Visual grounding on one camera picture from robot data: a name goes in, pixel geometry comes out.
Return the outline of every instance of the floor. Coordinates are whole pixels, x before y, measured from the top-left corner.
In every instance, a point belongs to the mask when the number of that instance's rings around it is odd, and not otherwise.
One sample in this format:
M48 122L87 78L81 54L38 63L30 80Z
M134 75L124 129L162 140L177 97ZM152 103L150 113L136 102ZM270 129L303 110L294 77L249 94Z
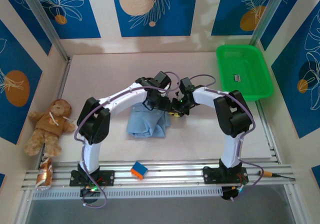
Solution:
M75 55L62 98L71 104L71 119L76 120L88 98L111 96L136 79L154 77L159 71L173 71L181 78L211 74L217 79L211 88L221 90L215 52ZM175 77L171 79L174 86ZM208 77L192 80L195 85L210 81ZM247 104L256 121L256 130L246 136L241 156L269 159L271 153L256 104ZM100 161L218 159L223 153L225 135L212 108L200 105L189 116L170 117L171 127L166 129L165 138L137 139L128 135L129 115L127 109L111 120L109 135L101 145ZM82 145L74 140L73 134L63 134L60 143L62 154L55 162L80 160Z
M108 199L102 209L81 200L33 200L26 224L294 224L282 185L258 185L234 202L221 197Z

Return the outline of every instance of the brown teddy bear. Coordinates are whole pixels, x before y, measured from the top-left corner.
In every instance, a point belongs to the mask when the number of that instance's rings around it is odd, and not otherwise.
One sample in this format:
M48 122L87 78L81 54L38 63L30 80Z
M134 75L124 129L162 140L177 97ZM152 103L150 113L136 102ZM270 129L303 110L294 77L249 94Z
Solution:
M28 117L37 123L31 138L24 146L24 152L29 156L34 156L45 144L44 155L46 157L56 157L61 154L58 138L63 132L70 133L76 128L76 125L66 120L70 116L71 110L72 108L66 100L57 99L51 103L46 112L30 112Z

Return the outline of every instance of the green tray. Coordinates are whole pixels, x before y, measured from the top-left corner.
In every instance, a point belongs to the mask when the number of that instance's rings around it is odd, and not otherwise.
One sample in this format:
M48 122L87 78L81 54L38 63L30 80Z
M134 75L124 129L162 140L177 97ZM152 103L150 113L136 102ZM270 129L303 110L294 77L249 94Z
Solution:
M238 90L246 101L270 97L274 87L261 51L252 45L216 49L223 91Z

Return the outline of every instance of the light blue towel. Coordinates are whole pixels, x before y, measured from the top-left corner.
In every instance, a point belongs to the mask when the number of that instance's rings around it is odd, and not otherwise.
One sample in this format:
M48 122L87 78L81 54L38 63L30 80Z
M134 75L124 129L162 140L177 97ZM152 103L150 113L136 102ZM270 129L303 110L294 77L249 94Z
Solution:
M131 107L131 115L126 132L135 138L164 138L166 127L170 127L169 115L166 111L148 110L142 103Z

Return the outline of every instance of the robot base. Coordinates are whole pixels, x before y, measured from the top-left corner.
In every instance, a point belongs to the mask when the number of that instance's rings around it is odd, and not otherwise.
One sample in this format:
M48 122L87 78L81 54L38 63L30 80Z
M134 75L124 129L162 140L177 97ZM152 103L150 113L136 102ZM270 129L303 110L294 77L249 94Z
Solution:
M73 170L71 172L70 178L70 187L85 187L90 188L94 186L92 181L89 179L85 171L78 164L78 170ZM115 171L114 170L100 170L98 168L93 173L90 174L92 178L99 184L101 187L113 186L115 180Z
M249 182L247 170L242 167L242 163L227 168L221 159L218 168L208 166L203 168L203 179L204 184L230 184L230 186L222 187L222 198L225 200L237 197L242 187Z

